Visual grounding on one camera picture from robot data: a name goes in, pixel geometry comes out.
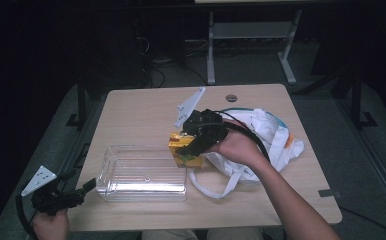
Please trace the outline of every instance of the yellow package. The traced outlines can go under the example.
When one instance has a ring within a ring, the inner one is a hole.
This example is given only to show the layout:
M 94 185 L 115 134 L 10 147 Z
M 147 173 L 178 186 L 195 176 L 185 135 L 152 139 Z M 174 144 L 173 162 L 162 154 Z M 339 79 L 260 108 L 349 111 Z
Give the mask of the yellow package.
M 178 132 L 171 133 L 168 147 L 171 150 L 172 156 L 178 167 L 201 168 L 202 157 L 194 155 L 180 155 L 176 151 L 184 146 L 189 145 L 194 137 L 190 135 L 182 135 Z

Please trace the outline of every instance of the person's leg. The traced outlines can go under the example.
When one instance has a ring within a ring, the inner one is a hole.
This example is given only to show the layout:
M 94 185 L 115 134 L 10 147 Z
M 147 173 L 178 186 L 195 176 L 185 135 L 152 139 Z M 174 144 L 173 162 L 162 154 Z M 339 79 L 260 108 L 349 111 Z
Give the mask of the person's leg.
M 142 240 L 197 240 L 192 230 L 149 230 L 142 232 Z
M 259 227 L 238 227 L 238 228 L 211 228 L 208 230 L 207 240 L 263 240 L 261 228 Z

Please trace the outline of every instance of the metal frame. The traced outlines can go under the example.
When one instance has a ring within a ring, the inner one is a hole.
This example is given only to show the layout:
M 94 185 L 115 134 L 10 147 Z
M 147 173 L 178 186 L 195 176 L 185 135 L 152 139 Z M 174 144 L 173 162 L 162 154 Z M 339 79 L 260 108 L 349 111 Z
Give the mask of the metal frame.
M 213 12 L 209 13 L 209 40 L 207 57 L 208 84 L 215 85 L 215 67 L 213 59 L 214 39 L 234 39 L 234 38 L 286 38 L 286 46 L 283 52 L 278 53 L 278 57 L 283 67 L 289 84 L 295 84 L 296 78 L 287 60 L 293 39 L 296 34 L 302 10 L 297 10 L 293 21 L 288 22 L 250 22 L 250 23 L 214 23 Z

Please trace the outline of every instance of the human hand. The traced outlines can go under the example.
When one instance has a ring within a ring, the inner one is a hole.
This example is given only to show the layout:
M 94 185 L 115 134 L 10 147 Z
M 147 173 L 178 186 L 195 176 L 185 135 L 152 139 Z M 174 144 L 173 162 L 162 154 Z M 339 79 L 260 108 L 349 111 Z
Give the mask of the human hand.
M 240 127 L 244 127 L 234 120 L 224 119 L 224 122 L 230 122 Z M 261 162 L 262 158 L 265 159 L 254 141 L 232 129 L 228 129 L 227 137 L 224 140 L 213 145 L 206 152 L 217 152 L 233 162 L 244 164 L 249 167 L 252 167 L 258 161 Z
M 37 213 L 33 219 L 33 229 L 40 240 L 65 240 L 69 232 L 68 209 L 59 210 L 55 216 Z

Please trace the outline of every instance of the human arm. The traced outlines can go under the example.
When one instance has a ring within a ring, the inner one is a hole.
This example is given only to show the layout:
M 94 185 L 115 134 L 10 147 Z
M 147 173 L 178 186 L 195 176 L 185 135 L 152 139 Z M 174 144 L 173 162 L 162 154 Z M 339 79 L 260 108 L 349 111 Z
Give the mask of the human arm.
M 227 137 L 209 151 L 218 152 L 255 172 L 289 239 L 340 239 L 325 219 L 271 166 L 256 143 L 248 137 L 229 130 Z
M 55 216 L 37 213 L 33 229 L 39 240 L 66 240 L 69 232 L 68 209 L 59 210 Z

